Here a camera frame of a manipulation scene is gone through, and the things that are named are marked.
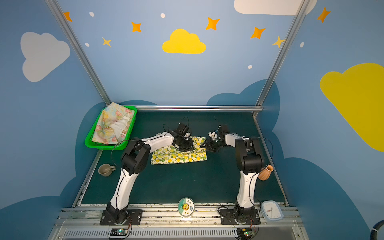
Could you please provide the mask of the lemon print skirt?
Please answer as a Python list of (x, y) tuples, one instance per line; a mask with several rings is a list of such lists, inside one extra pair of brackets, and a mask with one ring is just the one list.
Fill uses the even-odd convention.
[(202, 162), (207, 160), (206, 149), (200, 145), (206, 140), (205, 137), (192, 136), (194, 150), (181, 152), (174, 146), (166, 146), (155, 150), (152, 154), (151, 165), (170, 165)]

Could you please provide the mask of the pastel floral skirt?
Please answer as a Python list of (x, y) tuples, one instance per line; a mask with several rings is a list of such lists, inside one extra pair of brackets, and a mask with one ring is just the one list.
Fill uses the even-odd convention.
[(128, 135), (133, 124), (136, 110), (111, 103), (102, 112), (96, 122), (91, 141), (104, 145), (117, 145)]

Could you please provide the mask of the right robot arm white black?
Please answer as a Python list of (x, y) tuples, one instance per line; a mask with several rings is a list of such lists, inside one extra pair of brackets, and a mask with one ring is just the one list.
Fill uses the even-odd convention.
[(235, 159), (240, 171), (239, 193), (234, 208), (219, 208), (222, 225), (259, 224), (260, 213), (255, 206), (254, 194), (259, 174), (265, 166), (261, 138), (243, 137), (229, 132), (228, 126), (220, 125), (210, 132), (202, 148), (216, 153), (223, 147), (235, 149)]

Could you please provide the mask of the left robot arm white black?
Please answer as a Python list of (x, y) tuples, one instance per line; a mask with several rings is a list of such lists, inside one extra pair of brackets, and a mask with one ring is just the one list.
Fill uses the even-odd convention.
[(174, 146), (181, 152), (193, 151), (189, 124), (179, 123), (175, 130), (165, 130), (154, 137), (129, 140), (121, 157), (121, 174), (115, 193), (102, 213), (101, 226), (133, 225), (128, 212), (129, 198), (139, 174), (147, 166), (149, 156), (163, 147)]

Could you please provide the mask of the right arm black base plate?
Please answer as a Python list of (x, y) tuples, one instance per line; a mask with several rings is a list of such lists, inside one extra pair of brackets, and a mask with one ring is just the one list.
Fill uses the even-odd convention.
[(258, 210), (247, 209), (218, 209), (222, 225), (259, 225), (261, 223)]

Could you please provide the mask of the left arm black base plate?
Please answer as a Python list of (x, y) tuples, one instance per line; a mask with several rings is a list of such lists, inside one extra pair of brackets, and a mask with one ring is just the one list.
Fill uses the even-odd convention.
[(104, 210), (100, 226), (138, 226), (141, 223), (142, 214), (142, 210), (122, 210), (113, 213)]

